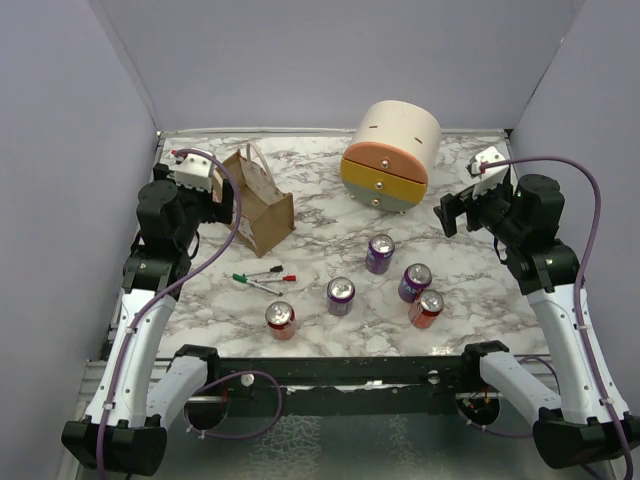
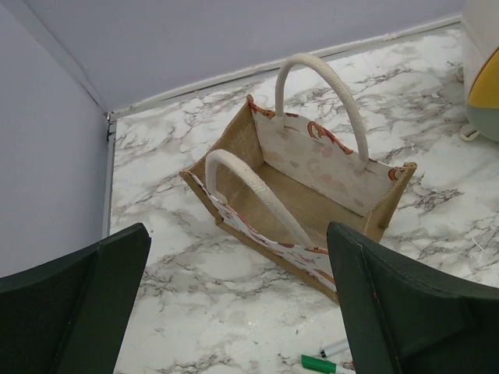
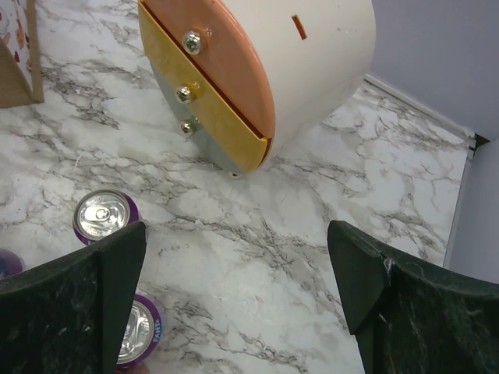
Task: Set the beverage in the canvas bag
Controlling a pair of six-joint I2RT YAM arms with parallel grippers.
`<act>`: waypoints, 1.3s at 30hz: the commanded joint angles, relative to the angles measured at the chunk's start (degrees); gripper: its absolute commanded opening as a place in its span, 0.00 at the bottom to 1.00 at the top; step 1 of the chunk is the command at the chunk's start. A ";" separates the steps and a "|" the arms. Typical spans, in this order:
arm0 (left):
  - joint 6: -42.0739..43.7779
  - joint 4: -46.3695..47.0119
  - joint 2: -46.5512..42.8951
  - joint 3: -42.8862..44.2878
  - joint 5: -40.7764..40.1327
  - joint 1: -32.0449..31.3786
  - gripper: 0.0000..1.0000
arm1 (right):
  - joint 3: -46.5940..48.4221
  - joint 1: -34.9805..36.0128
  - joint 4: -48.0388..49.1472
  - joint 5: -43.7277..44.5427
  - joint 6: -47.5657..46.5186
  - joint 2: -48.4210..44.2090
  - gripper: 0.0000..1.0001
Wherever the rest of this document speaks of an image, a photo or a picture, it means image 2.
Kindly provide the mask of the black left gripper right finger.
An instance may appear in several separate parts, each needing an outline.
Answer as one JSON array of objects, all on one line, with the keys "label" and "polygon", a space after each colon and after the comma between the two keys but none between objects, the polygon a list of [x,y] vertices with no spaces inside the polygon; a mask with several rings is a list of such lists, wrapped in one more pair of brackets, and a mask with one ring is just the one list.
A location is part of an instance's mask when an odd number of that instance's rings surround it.
[{"label": "black left gripper right finger", "polygon": [[327,245],[357,373],[496,373],[498,289],[403,256],[346,224]]}]

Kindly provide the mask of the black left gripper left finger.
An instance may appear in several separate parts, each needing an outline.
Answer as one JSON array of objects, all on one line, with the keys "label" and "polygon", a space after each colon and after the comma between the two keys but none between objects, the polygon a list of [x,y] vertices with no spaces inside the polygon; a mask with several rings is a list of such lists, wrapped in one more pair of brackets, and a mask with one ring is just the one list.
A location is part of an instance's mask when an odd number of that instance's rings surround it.
[{"label": "black left gripper left finger", "polygon": [[111,373],[151,239],[141,223],[1,279],[3,373]]}]

